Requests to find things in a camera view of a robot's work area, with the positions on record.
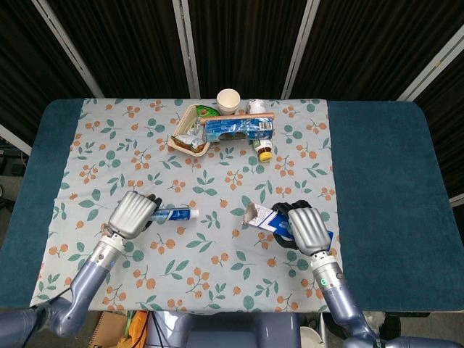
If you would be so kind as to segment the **floral print tablecloth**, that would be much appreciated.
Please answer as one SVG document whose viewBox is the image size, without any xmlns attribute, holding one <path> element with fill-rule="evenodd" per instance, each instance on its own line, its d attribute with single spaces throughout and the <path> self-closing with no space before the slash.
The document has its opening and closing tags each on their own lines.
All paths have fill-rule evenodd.
<svg viewBox="0 0 464 348">
<path fill-rule="evenodd" d="M 251 203 L 303 199 L 338 233 L 336 185 L 325 101 L 269 100 L 273 156 L 247 141 L 212 144 L 200 157 L 171 148 L 185 99 L 87 99 L 63 142 L 41 269 L 31 304 L 67 291 L 128 191 L 156 194 L 165 208 L 198 210 L 187 221 L 156 222 L 127 241 L 91 304 L 93 310 L 312 312 L 326 310 L 302 253 L 246 227 Z"/>
</svg>

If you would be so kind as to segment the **teal table cover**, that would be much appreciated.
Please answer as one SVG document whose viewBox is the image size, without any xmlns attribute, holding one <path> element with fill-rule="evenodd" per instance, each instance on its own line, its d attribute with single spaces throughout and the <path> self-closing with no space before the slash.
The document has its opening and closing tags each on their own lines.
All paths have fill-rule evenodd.
<svg viewBox="0 0 464 348">
<path fill-rule="evenodd" d="M 27 308 L 38 280 L 64 149 L 86 99 L 43 114 L 0 249 L 0 308 Z M 325 101 L 338 233 L 331 251 L 360 309 L 464 310 L 464 246 L 420 107 L 405 101 Z"/>
</svg>

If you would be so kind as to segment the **orange plastic bag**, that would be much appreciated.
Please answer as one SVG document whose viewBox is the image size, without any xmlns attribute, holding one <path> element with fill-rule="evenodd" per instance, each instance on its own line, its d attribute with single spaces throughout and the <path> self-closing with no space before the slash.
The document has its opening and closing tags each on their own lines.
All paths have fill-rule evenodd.
<svg viewBox="0 0 464 348">
<path fill-rule="evenodd" d="M 149 313 L 137 311 L 129 326 L 128 348 L 144 348 L 148 333 Z"/>
</svg>

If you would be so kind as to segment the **blue cookie package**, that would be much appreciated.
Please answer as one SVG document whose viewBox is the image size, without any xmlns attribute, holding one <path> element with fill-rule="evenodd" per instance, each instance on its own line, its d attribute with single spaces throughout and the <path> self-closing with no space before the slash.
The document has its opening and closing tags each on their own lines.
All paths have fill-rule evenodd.
<svg viewBox="0 0 464 348">
<path fill-rule="evenodd" d="M 273 137 L 273 118 L 209 120 L 204 125 L 208 142 L 268 140 Z"/>
</svg>

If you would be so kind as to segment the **brown bottle yellow cap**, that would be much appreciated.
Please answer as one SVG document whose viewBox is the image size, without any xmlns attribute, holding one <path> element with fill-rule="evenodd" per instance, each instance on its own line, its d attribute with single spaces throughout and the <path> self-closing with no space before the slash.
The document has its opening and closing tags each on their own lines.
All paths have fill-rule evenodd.
<svg viewBox="0 0 464 348">
<path fill-rule="evenodd" d="M 253 149 L 261 162 L 269 162 L 273 158 L 273 142 L 270 139 L 259 139 L 252 141 Z"/>
</svg>

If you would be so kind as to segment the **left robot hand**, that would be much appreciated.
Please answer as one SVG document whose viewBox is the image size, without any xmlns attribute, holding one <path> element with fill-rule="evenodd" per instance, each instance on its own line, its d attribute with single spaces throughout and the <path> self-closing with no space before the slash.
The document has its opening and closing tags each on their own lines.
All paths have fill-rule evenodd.
<svg viewBox="0 0 464 348">
<path fill-rule="evenodd" d="M 128 191 L 110 215 L 109 229 L 124 239 L 134 239 L 147 229 L 150 217 L 161 204 L 162 199 L 155 194 Z"/>
</svg>

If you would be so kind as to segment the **white bucket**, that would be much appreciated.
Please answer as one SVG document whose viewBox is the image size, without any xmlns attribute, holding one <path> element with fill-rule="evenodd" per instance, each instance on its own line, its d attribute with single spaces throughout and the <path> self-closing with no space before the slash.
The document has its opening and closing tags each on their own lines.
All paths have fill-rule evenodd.
<svg viewBox="0 0 464 348">
<path fill-rule="evenodd" d="M 311 327 L 300 327 L 301 348 L 325 348 L 319 333 Z"/>
</svg>

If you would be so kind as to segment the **beige paper cup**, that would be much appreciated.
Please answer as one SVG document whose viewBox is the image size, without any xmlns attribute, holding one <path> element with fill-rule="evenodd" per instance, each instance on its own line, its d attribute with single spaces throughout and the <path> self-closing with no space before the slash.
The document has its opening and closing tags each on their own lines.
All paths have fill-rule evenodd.
<svg viewBox="0 0 464 348">
<path fill-rule="evenodd" d="M 216 97 L 217 108 L 221 115 L 232 115 L 239 107 L 241 97 L 239 93 L 232 88 L 221 90 Z"/>
</svg>

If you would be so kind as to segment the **brown sausage stick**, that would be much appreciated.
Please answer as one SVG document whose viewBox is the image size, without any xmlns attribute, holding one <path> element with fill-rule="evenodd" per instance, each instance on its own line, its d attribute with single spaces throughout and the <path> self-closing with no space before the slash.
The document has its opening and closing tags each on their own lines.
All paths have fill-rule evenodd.
<svg viewBox="0 0 464 348">
<path fill-rule="evenodd" d="M 217 117 L 201 117 L 200 123 L 205 125 L 208 122 L 212 121 L 223 121 L 223 120 L 244 120 L 244 119 L 255 119 L 255 118 L 275 118 L 275 114 L 273 112 L 264 112 L 264 113 L 257 113 L 257 114 L 242 114 L 242 115 L 226 115 L 226 116 L 217 116 Z"/>
</svg>

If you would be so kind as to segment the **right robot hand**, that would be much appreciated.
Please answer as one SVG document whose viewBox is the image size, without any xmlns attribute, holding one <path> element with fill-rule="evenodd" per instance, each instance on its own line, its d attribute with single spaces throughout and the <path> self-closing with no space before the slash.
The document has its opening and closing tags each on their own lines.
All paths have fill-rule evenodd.
<svg viewBox="0 0 464 348">
<path fill-rule="evenodd" d="M 330 249 L 331 237 L 328 230 L 319 211 L 309 202 L 305 200 L 298 200 L 292 204 L 279 202 L 272 206 L 272 210 L 287 218 L 289 224 L 287 230 L 293 236 L 293 239 L 285 239 L 273 233 L 281 247 L 298 249 L 307 256 Z"/>
</svg>

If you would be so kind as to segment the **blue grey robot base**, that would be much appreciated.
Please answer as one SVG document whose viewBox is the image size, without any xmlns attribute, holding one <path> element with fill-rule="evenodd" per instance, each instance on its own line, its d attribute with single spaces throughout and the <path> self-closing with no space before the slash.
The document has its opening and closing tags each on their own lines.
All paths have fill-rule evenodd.
<svg viewBox="0 0 464 348">
<path fill-rule="evenodd" d="M 301 348 L 295 313 L 151 312 L 144 348 Z"/>
</svg>

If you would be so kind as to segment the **white blue toothpaste tube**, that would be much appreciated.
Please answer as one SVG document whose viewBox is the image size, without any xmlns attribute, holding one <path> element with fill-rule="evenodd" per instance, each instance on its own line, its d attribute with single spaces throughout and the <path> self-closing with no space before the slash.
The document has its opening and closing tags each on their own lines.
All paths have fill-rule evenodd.
<svg viewBox="0 0 464 348">
<path fill-rule="evenodd" d="M 150 220 L 155 222 L 192 220 L 199 217 L 198 209 L 175 207 L 156 210 Z"/>
</svg>

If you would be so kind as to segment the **blue toothpaste box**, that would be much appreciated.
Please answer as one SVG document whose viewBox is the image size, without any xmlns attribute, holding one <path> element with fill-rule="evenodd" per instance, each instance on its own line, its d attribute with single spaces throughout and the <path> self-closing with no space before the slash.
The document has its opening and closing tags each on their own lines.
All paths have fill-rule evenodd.
<svg viewBox="0 0 464 348">
<path fill-rule="evenodd" d="M 276 233 L 285 239 L 293 239 L 293 236 L 287 230 L 289 227 L 287 218 L 273 211 L 272 208 L 262 205 L 249 204 L 243 216 L 243 224 L 272 234 Z M 332 240 L 332 232 L 328 231 L 328 233 Z"/>
</svg>

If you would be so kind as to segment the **beige food tray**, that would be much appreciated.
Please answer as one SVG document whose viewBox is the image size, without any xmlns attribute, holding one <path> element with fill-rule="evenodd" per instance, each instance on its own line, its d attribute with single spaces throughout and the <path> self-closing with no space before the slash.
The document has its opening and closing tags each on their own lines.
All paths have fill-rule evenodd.
<svg viewBox="0 0 464 348">
<path fill-rule="evenodd" d="M 174 133 L 171 136 L 175 136 L 175 135 L 178 135 L 178 134 L 181 134 L 181 133 L 185 133 L 192 125 L 194 125 L 197 122 L 200 122 L 200 117 L 197 116 L 196 110 L 195 110 L 196 105 L 199 105 L 199 104 L 193 104 L 187 109 L 184 116 L 180 119 L 177 128 L 175 129 Z M 193 152 L 190 152 L 189 150 L 183 149 L 180 146 L 176 145 L 174 143 L 174 141 L 171 139 L 171 136 L 170 136 L 170 139 L 168 141 L 169 146 L 171 146 L 172 148 L 174 148 L 174 149 L 176 149 L 176 150 L 178 150 L 180 152 L 183 152 L 184 154 L 188 154 L 188 155 L 191 155 L 191 156 L 194 156 L 194 157 L 203 156 L 204 154 L 206 154 L 207 150 L 210 147 L 210 142 L 208 142 L 206 140 L 207 143 L 206 143 L 204 149 L 199 153 L 193 153 Z"/>
</svg>

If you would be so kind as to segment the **silver snack packet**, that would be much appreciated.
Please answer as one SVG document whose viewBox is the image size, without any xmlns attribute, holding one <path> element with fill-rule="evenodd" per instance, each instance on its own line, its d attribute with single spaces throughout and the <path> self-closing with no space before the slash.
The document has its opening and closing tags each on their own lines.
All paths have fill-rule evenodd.
<svg viewBox="0 0 464 348">
<path fill-rule="evenodd" d="M 171 136 L 174 143 L 193 153 L 201 152 L 206 145 L 204 126 L 200 122 L 192 125 L 185 133 Z"/>
</svg>

